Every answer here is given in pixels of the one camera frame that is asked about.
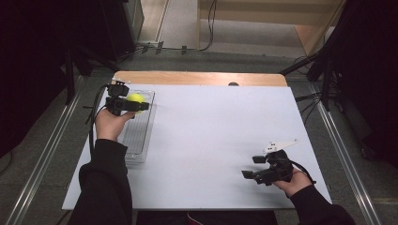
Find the person's left hand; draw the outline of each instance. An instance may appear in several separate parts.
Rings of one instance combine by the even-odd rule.
[[[101,110],[96,118],[97,139],[107,139],[116,142],[126,122],[134,115],[135,112],[126,112],[117,116],[107,109]]]

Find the white table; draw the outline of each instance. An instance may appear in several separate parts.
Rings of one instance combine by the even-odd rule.
[[[293,208],[278,188],[243,178],[269,142],[299,143],[285,149],[316,180],[330,201],[314,150],[289,87],[136,84],[155,91],[157,111],[146,162],[129,168],[136,210],[239,210]],[[78,171],[90,159],[88,142],[63,209],[80,194]]]

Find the yellow ball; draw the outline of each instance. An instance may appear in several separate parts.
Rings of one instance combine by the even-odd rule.
[[[143,102],[145,102],[145,97],[143,97],[142,95],[140,95],[140,94],[138,94],[138,93],[132,93],[132,94],[129,94],[129,95],[126,97],[126,100],[128,100],[128,101],[136,101],[136,102],[143,103]]]

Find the clear plastic tray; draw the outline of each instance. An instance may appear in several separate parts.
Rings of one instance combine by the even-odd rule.
[[[145,102],[149,103],[149,109],[136,113],[134,119],[127,122],[119,136],[119,141],[128,147],[125,156],[127,165],[146,161],[156,111],[155,92],[132,90],[129,91],[129,94],[131,93],[138,93],[143,96]]]

